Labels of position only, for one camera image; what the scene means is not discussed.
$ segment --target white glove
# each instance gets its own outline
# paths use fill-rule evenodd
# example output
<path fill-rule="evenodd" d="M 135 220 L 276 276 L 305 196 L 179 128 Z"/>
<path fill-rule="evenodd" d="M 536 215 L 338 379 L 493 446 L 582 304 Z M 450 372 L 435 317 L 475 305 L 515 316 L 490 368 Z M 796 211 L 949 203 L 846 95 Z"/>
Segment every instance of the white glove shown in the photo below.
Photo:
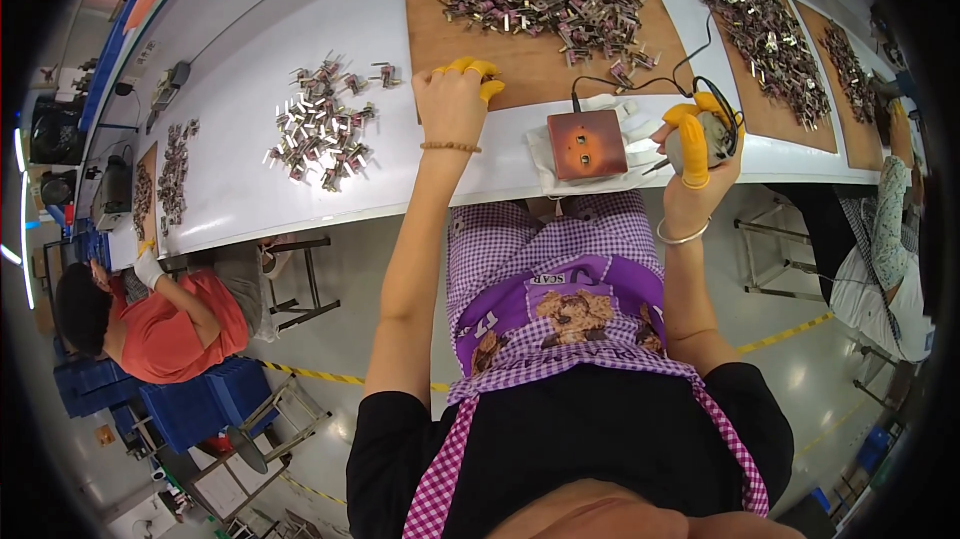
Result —
<path fill-rule="evenodd" d="M 150 287 L 150 290 L 154 289 L 157 281 L 164 274 L 160 263 L 157 262 L 157 256 L 154 255 L 154 250 L 150 247 L 143 250 L 140 257 L 136 259 L 136 262 L 133 264 L 133 271 L 141 282 Z"/>

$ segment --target gray pants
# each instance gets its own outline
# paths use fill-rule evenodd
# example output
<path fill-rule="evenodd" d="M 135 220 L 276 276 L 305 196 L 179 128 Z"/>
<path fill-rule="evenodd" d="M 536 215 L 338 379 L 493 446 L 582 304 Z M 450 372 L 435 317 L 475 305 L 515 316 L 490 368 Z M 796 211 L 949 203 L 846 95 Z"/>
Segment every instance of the gray pants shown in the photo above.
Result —
<path fill-rule="evenodd" d="M 212 267 L 217 278 L 240 306 L 249 336 L 257 334 L 263 317 L 263 300 L 260 297 L 263 268 L 257 242 L 235 243 L 188 254 L 186 263 L 188 272 Z"/>

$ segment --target black shirt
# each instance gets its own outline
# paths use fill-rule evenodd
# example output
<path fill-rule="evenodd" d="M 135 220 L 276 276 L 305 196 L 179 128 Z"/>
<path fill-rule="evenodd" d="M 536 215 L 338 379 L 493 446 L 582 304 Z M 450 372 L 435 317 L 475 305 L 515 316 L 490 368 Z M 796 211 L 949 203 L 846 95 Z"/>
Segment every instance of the black shirt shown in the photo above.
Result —
<path fill-rule="evenodd" d="M 770 505 L 790 479 L 793 433 L 757 367 L 703 379 L 760 469 Z M 346 463 L 357 539 L 399 537 L 427 466 L 456 418 L 438 422 L 407 393 L 360 402 Z M 685 378 L 579 365 L 481 395 L 444 537 L 485 537 L 510 514 L 580 478 L 615 482 L 688 516 L 743 509 L 743 471 Z"/>

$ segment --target orange shirt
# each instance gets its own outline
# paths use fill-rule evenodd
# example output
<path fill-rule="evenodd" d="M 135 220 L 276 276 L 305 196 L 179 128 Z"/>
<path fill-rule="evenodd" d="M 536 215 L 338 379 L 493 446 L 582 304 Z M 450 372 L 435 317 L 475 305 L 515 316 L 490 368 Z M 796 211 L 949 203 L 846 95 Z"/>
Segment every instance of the orange shirt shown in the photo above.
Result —
<path fill-rule="evenodd" d="M 128 374 L 158 384 L 184 382 L 246 348 L 247 322 L 213 270 L 183 275 L 178 284 L 210 308 L 220 323 L 220 336 L 204 349 L 190 316 L 160 293 L 150 293 L 120 313 L 126 322 L 120 367 Z"/>

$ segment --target wooden board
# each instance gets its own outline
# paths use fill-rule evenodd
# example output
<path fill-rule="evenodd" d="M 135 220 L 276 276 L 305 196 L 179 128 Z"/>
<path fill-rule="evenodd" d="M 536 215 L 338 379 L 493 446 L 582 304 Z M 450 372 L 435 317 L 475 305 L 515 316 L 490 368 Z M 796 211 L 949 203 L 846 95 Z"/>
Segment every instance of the wooden board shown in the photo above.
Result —
<path fill-rule="evenodd" d="M 559 53 L 564 42 L 551 33 L 533 38 L 525 33 L 500 35 L 488 32 L 483 35 L 477 28 L 465 32 L 467 22 L 463 19 L 447 22 L 443 5 L 437 0 L 406 0 L 406 3 L 413 72 L 448 65 L 463 56 L 493 62 L 500 68 L 499 79 L 507 88 L 489 102 L 491 111 L 570 99 L 570 86 L 577 76 L 614 79 L 609 74 L 613 61 L 608 62 L 596 53 L 589 66 L 581 64 L 567 68 L 564 55 Z M 648 54 L 655 56 L 660 52 L 660 59 L 653 70 L 638 70 L 632 77 L 635 84 L 656 76 L 669 76 L 673 66 L 687 56 L 662 0 L 647 0 L 639 17 L 642 23 L 639 40 L 647 42 Z M 690 64 L 684 64 L 677 71 L 677 82 L 682 87 L 691 85 L 693 71 Z M 581 98 L 612 91 L 612 87 L 589 81 L 577 85 L 577 95 Z M 637 94 L 676 92 L 669 83 L 654 83 Z"/>
<path fill-rule="evenodd" d="M 143 219 L 143 240 L 136 243 L 136 252 L 140 253 L 140 247 L 147 241 L 152 240 L 155 253 L 160 252 L 160 246 L 157 244 L 157 144 L 154 143 L 143 154 L 139 163 L 147 168 L 147 174 L 150 176 L 150 211 Z M 133 190 L 137 191 L 137 170 L 133 171 Z"/>
<path fill-rule="evenodd" d="M 847 165 L 858 170 L 882 170 L 883 152 L 881 149 L 881 134 L 877 130 L 877 125 L 857 122 L 854 108 L 843 92 L 840 72 L 834 62 L 831 61 L 831 54 L 820 42 L 827 36 L 827 29 L 830 28 L 831 22 L 820 12 L 813 10 L 806 4 L 797 0 L 793 0 L 793 4 L 797 6 L 799 17 L 803 19 L 803 24 L 806 25 L 810 39 L 817 46 L 820 61 L 823 62 L 826 80 L 830 85 L 830 92 L 833 93 L 837 116 L 840 118 L 840 129 L 843 131 L 843 141 L 846 146 Z M 840 32 L 846 38 L 847 34 L 843 29 Z"/>
<path fill-rule="evenodd" d="M 786 0 L 783 0 L 783 4 L 789 13 L 789 4 Z M 740 108 L 746 119 L 747 132 L 762 137 L 778 138 L 832 154 L 837 153 L 833 127 L 829 124 L 818 124 L 816 131 L 807 131 L 797 122 L 797 116 L 785 103 L 770 99 L 763 94 L 761 84 L 750 74 L 749 63 L 744 62 L 739 49 L 734 47 L 727 31 L 723 30 L 723 18 L 714 14 L 713 19 L 720 27 L 726 57 L 729 59 L 729 67 L 736 82 L 736 92 L 740 96 Z"/>

